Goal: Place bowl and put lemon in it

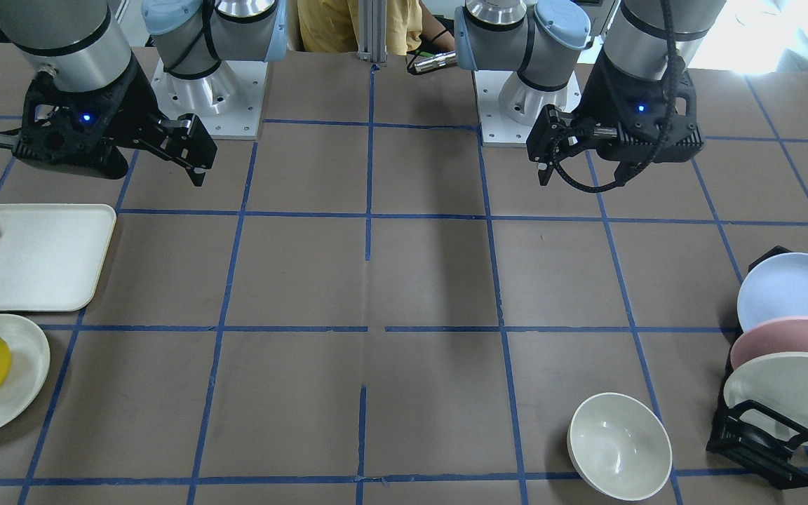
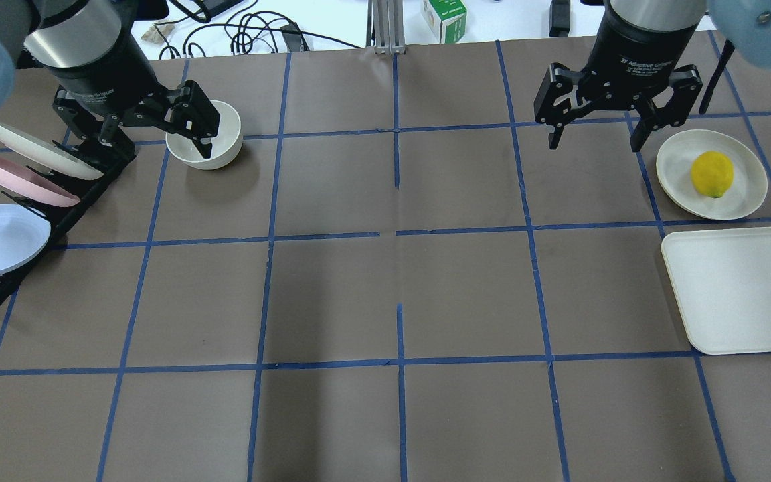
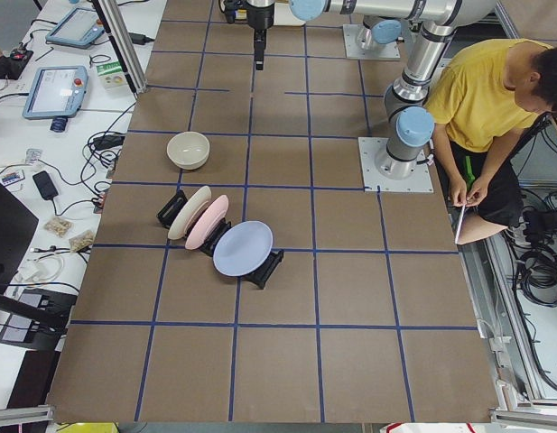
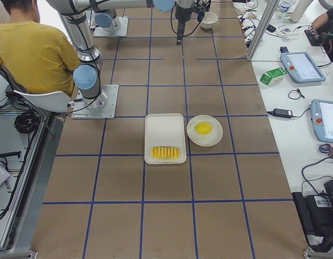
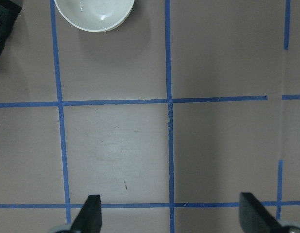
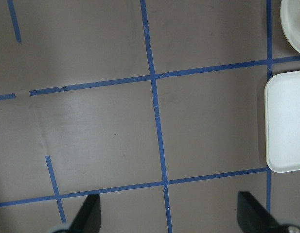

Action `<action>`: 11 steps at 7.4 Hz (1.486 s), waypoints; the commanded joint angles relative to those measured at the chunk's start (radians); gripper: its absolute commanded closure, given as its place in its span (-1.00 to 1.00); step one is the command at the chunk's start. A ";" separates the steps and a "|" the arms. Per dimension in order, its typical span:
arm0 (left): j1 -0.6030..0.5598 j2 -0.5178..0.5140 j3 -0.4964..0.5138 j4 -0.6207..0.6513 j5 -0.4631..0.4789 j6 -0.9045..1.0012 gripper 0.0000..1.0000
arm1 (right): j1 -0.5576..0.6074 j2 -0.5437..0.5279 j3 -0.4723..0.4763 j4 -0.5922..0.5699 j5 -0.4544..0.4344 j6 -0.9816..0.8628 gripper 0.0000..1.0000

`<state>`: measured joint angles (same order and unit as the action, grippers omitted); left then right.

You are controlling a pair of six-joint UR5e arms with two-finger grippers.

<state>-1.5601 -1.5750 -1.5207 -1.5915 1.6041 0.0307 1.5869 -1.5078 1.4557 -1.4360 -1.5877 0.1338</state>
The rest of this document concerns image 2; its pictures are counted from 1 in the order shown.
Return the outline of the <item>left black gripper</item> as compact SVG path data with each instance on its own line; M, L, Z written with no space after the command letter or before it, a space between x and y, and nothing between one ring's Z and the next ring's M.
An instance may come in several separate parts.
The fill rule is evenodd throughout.
M195 80L184 80L170 91L159 83L129 31L122 31L109 51L88 64L48 70L74 98L53 101L53 110L89 156L132 158L133 142L121 128L126 126L181 135L201 158L211 157L220 113Z

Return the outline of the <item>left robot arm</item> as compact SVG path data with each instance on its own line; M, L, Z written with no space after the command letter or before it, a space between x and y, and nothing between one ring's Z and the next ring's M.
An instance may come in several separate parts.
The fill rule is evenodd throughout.
M220 114L195 83L162 85L131 33L168 13L168 1L0 1L0 109L29 53L58 80L62 119L78 137L113 145L119 128L154 127L209 157Z

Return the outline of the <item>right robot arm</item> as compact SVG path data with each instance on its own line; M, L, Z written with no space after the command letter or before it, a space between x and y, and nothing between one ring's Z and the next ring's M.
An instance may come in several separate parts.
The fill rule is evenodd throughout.
M711 94L695 65L682 65L689 40L704 17L725 37L718 68L734 53L771 70L771 1L600 1L596 40L581 70L553 63L533 101L535 121L549 128L557 149L564 128L592 112L637 112L630 147L649 135L683 125L695 102Z

